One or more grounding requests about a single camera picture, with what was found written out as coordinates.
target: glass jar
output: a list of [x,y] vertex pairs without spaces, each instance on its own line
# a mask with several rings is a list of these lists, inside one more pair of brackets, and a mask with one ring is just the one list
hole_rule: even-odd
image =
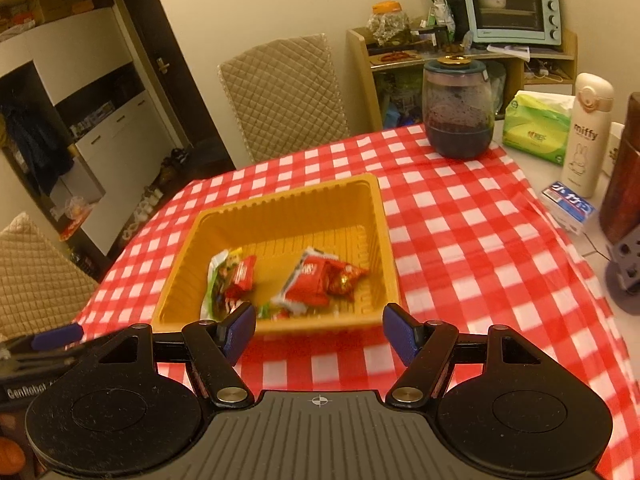
[[375,4],[367,28],[380,46],[399,46],[411,43],[409,17],[398,2]]
[[422,115],[429,142],[440,155],[469,160],[494,136],[495,110],[484,63],[463,56],[424,65]]

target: jar lid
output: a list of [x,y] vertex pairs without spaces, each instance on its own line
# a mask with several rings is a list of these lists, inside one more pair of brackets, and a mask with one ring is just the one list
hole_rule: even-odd
[[374,14],[384,14],[385,12],[398,12],[402,10],[402,6],[399,2],[393,0],[387,0],[386,2],[380,2],[371,7]]
[[482,73],[486,70],[486,65],[482,61],[464,56],[445,56],[427,61],[424,69],[438,74],[466,75]]

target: red and white checkered tablecloth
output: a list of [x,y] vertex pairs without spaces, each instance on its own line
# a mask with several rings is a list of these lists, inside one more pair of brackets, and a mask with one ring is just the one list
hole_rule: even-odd
[[[421,126],[353,137],[189,184],[132,240],[78,317],[89,338],[150,322],[196,215],[250,197],[369,172],[382,190],[405,307],[461,332],[519,330],[608,404],[613,435],[598,471],[640,478],[640,392],[588,264],[498,146],[445,160]],[[458,367],[454,382],[479,373]],[[377,389],[404,367],[381,328],[257,336],[236,369],[254,391]],[[189,384],[183,365],[159,370]]]

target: metal screw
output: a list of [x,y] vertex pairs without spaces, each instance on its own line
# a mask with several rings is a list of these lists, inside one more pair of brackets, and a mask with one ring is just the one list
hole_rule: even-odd
[[231,404],[235,402],[241,402],[245,400],[249,394],[244,388],[236,388],[235,386],[228,386],[218,390],[216,397],[222,402],[229,402]]
[[418,388],[405,387],[394,390],[391,396],[398,402],[417,402],[424,394]]

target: wooden cylinder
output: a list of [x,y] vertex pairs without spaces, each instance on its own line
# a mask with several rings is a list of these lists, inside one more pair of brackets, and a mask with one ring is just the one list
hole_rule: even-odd
[[612,244],[640,224],[640,92],[631,94],[618,160],[600,210],[600,225]]

